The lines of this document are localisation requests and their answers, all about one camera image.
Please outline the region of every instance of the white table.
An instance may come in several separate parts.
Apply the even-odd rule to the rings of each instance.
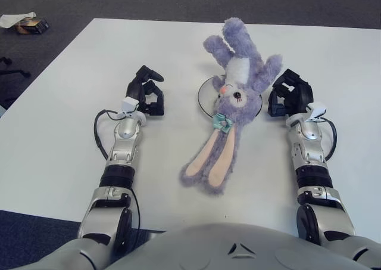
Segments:
[[[0,119],[0,209],[81,221],[105,166],[93,138],[94,117],[103,108],[120,108],[127,84],[146,64],[165,77],[158,84],[165,116],[143,129],[134,181],[142,228],[242,222],[296,235],[296,179],[284,120],[266,113],[270,90],[243,132],[224,195],[179,184],[180,168],[211,133],[196,95],[205,79],[223,72],[202,47],[221,27],[94,19]],[[334,187],[357,234],[380,242],[380,31],[254,24],[248,30],[264,58],[282,54],[282,72],[299,73],[327,105],[326,117],[338,129],[328,164]],[[99,124],[107,149],[114,125],[106,116]]]

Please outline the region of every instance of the black cable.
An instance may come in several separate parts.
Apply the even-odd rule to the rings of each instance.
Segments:
[[[133,113],[136,111],[136,109],[138,109],[138,105],[135,106],[135,110],[133,111],[130,111],[130,112],[127,112],[128,113]],[[103,147],[102,145],[102,142],[101,142],[101,139],[98,135],[98,128],[97,128],[97,124],[98,124],[98,119],[103,115],[103,114],[107,114],[107,116],[113,120],[113,121],[119,121],[119,120],[123,120],[124,118],[126,118],[126,116],[122,117],[122,118],[118,118],[118,119],[115,119],[115,118],[112,118],[110,116],[110,113],[114,113],[114,114],[118,114],[116,111],[113,111],[113,110],[105,110],[103,109],[102,111],[100,111],[96,116],[95,116],[95,120],[94,120],[94,138],[95,138],[95,142],[96,142],[96,145],[98,146],[98,148],[100,149],[102,155],[104,156],[104,158],[107,160],[108,156],[107,156],[107,153],[105,151],[105,148]],[[131,187],[131,192],[133,194],[133,198],[135,199],[135,203],[136,203],[136,208],[138,209],[138,231],[136,233],[136,237],[135,237],[135,241],[133,243],[133,247],[132,247],[132,250],[135,249],[137,243],[138,243],[138,238],[139,238],[139,234],[140,234],[140,208],[139,208],[139,203],[138,203],[138,199],[136,198],[136,194],[135,192],[133,191],[133,188]]]
[[[139,218],[138,219],[138,231],[136,232],[135,242],[133,243],[133,246],[132,246],[132,250],[134,250],[137,243],[138,243],[139,234],[140,234],[140,208],[139,208],[138,199],[136,198],[136,194],[132,188],[131,188],[131,192],[132,192],[133,198],[135,199],[135,202],[136,202],[136,208],[138,209],[138,218]]]
[[[331,150],[329,151],[328,155],[325,158],[325,160],[328,161],[329,159],[331,159],[333,153],[335,152],[336,145],[338,143],[338,132],[336,130],[335,124],[333,124],[331,120],[328,120],[327,118],[324,118],[324,117],[321,117],[321,119],[323,119],[324,121],[320,121],[320,122],[327,122],[332,129],[333,143],[332,143]]]

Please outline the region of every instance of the bunny nose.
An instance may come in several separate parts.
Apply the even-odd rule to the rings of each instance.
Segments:
[[[226,86],[222,86],[221,89],[220,89],[220,93],[225,94],[226,90],[227,90],[227,87]]]

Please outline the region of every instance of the bunny eye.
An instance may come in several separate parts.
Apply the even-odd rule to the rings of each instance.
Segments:
[[[234,98],[237,99],[237,102],[241,102],[241,101],[242,101],[241,93],[239,93],[239,92],[234,92],[233,96],[234,96]]]

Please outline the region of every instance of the small box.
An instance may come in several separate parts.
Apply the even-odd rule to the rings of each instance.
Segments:
[[[14,24],[14,27],[22,35],[41,34],[49,28],[49,24],[44,18],[25,18]]]

